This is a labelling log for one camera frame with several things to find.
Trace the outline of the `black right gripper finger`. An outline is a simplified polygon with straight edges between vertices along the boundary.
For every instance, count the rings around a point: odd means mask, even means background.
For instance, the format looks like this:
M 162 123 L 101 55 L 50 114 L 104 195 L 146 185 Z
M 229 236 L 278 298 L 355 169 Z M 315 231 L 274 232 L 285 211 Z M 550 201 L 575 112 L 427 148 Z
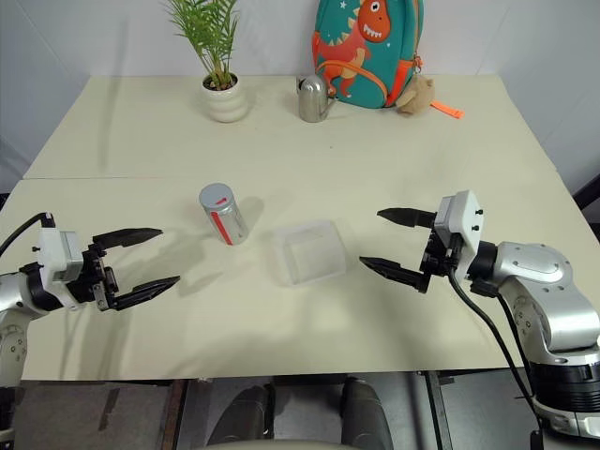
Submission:
M 398 262 L 383 258 L 360 256 L 359 261 L 381 277 L 413 287 L 420 293 L 428 291 L 428 274 L 403 268 Z
M 437 214 L 414 208 L 386 208 L 378 211 L 377 216 L 404 227 L 432 229 Z

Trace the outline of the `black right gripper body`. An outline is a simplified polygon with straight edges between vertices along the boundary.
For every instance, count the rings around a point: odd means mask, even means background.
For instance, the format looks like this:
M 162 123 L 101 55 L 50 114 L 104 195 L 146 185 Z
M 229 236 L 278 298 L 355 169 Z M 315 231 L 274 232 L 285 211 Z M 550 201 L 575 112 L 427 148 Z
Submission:
M 445 244 L 435 231 L 430 232 L 419 266 L 423 274 L 423 281 L 419 287 L 420 293 L 428 291 L 432 276 L 447 277 L 452 269 L 458 268 L 462 247 L 463 239 L 459 233 L 452 233 L 449 243 Z

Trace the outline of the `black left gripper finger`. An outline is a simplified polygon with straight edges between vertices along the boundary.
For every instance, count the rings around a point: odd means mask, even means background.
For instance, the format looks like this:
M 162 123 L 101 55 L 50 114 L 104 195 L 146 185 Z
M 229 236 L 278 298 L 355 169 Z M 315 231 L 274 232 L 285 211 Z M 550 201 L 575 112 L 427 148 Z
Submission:
M 131 247 L 146 242 L 163 234 L 162 230 L 153 228 L 126 228 L 113 232 L 95 235 L 92 240 L 102 248 Z
M 112 308 L 120 311 L 148 302 L 169 290 L 179 280 L 179 276 L 167 277 L 136 286 L 131 292 L 114 297 Z

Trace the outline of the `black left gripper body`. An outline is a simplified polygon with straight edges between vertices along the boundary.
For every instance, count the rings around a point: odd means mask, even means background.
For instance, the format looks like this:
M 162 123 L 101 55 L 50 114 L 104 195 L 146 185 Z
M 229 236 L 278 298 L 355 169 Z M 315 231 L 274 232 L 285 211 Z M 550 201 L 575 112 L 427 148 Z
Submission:
M 115 309 L 118 285 L 110 266 L 105 266 L 107 254 L 99 244 L 91 244 L 82 254 L 83 266 L 77 279 L 67 284 L 67 289 L 78 304 L 95 303 L 99 310 Z

